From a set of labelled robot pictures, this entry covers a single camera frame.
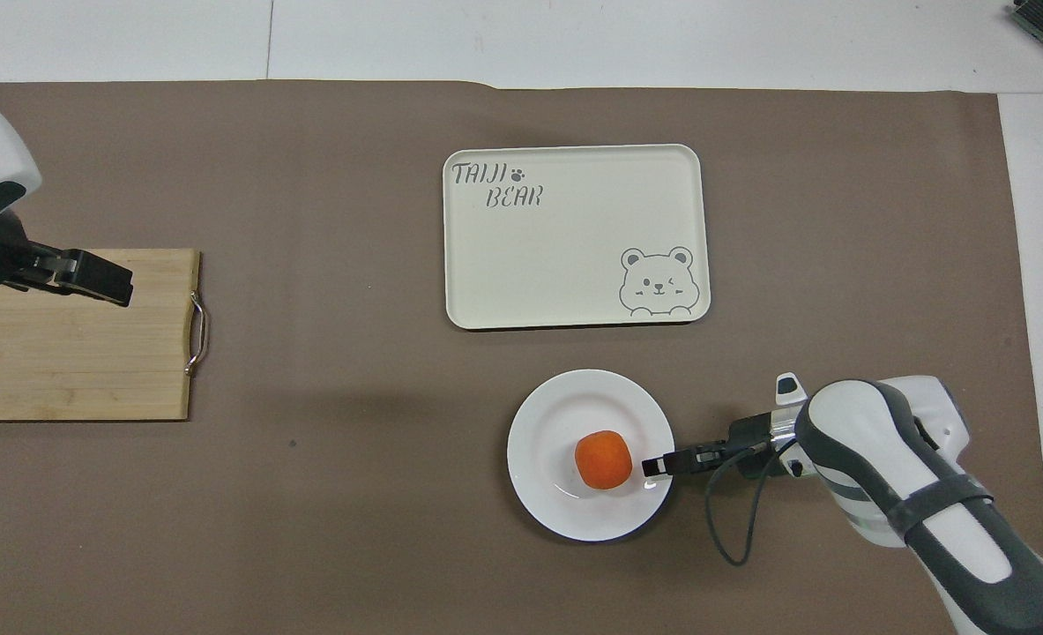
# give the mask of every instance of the white table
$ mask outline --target white table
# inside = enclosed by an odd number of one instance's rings
[[[0,81],[460,79],[499,88],[1000,94],[1043,457],[1043,48],[1008,0],[0,3]]]

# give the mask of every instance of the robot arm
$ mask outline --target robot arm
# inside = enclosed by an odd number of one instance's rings
[[[0,114],[0,285],[81,294],[128,307],[134,273],[81,249],[54,249],[26,238],[9,205],[28,196],[43,177],[24,141]]]
[[[832,383],[795,438],[859,534],[915,552],[957,632],[1043,634],[1043,560],[954,462],[967,429],[939,380]]]

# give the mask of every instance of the bear ear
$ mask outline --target bear ear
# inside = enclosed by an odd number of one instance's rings
[[[677,248],[671,249],[670,258],[675,259],[675,261],[678,261],[680,264],[685,266],[694,264],[694,254],[689,253],[689,249],[683,248],[682,246],[677,246]]]
[[[636,264],[636,262],[641,261],[642,258],[645,257],[642,257],[642,252],[638,249],[630,248],[625,250],[625,252],[623,252],[623,259],[622,259],[623,268],[630,269],[631,265],[634,265]]]

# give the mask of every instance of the bear illustration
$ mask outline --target bear illustration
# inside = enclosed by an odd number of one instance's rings
[[[623,286],[618,300],[630,315],[692,315],[701,289],[694,282],[689,249],[677,246],[668,254],[646,255],[639,249],[623,252]]]

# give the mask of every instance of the white plate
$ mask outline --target white plate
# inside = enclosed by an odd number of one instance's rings
[[[461,328],[692,322],[709,307],[702,166],[682,145],[455,152],[443,242]]]
[[[609,490],[584,485],[577,442],[593,432],[623,435],[633,469]],[[510,426],[506,459],[513,490],[529,513],[566,538],[598,542],[638,530],[661,506],[670,479],[642,475],[641,462],[674,450],[658,404],[633,381],[606,370],[573,370],[537,387]]]

